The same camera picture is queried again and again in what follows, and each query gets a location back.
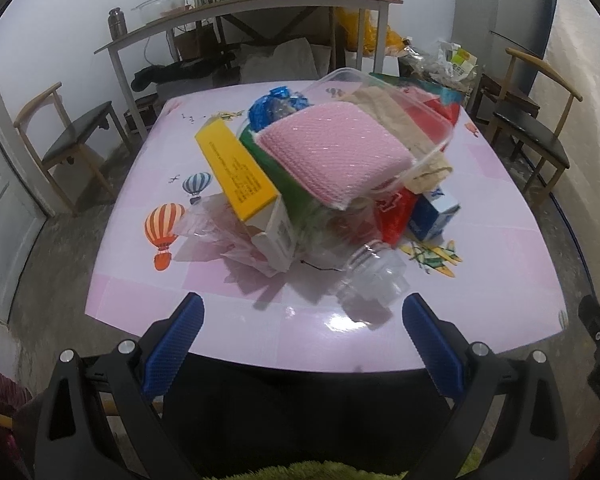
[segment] refrigerator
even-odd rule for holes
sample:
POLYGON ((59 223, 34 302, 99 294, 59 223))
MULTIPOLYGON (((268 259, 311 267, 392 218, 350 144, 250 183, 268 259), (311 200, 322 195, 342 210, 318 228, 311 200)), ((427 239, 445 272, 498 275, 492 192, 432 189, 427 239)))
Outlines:
MULTIPOLYGON (((543 58, 556 0, 456 0, 451 41, 478 58, 489 76, 504 78, 510 46, 543 58)), ((537 71, 516 63, 513 84, 528 94, 537 71)))

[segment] hot air balloon print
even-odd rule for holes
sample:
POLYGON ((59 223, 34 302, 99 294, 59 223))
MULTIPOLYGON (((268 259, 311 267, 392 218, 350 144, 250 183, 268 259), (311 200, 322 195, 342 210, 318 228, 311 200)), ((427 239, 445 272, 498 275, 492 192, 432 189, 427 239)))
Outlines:
POLYGON ((171 263, 169 246, 178 238, 171 231, 184 213, 184 206, 180 204, 164 204, 151 211, 144 221, 144 234, 158 248, 158 254, 154 257, 156 270, 165 270, 171 263))
POLYGON ((187 180, 182 183, 182 189, 191 195, 189 200, 191 205, 200 201, 200 193, 202 193, 206 186, 211 184, 213 177, 210 173, 202 172, 191 175, 187 180))

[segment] green rug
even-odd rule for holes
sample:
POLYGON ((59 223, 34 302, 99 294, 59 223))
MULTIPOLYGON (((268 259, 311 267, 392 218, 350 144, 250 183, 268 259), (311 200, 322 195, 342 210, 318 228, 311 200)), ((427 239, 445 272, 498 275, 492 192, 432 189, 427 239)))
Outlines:
MULTIPOLYGON (((476 469, 480 464, 480 458, 481 453, 474 448, 464 463, 459 476, 476 469)), ((389 476, 368 473, 335 462, 301 462, 292 464, 289 467, 267 467, 255 473, 231 476, 226 480, 400 480, 405 474, 389 476)))

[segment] blue and white box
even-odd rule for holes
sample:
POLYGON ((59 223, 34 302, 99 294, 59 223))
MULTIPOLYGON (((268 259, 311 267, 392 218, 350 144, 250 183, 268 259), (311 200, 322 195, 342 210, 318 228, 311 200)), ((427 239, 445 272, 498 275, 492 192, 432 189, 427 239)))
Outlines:
POLYGON ((409 229, 421 242, 442 234, 455 214, 460 211, 458 200, 443 187, 420 195, 411 213, 409 229))

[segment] orange plastic bag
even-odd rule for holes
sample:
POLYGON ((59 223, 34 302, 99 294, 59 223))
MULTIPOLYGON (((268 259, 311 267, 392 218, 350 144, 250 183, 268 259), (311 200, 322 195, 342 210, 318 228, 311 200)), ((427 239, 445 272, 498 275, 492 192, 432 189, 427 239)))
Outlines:
MULTIPOLYGON (((336 17, 338 22, 347 33, 347 50, 355 52, 358 49, 358 12, 342 7, 336 8, 336 17)), ((363 54, 371 56, 376 51, 376 41, 378 38, 378 28, 371 23, 371 11, 365 11, 365 44, 363 54)), ((398 53, 404 50, 404 43, 400 35, 393 31, 391 27, 386 30, 386 56, 398 56, 398 53)))

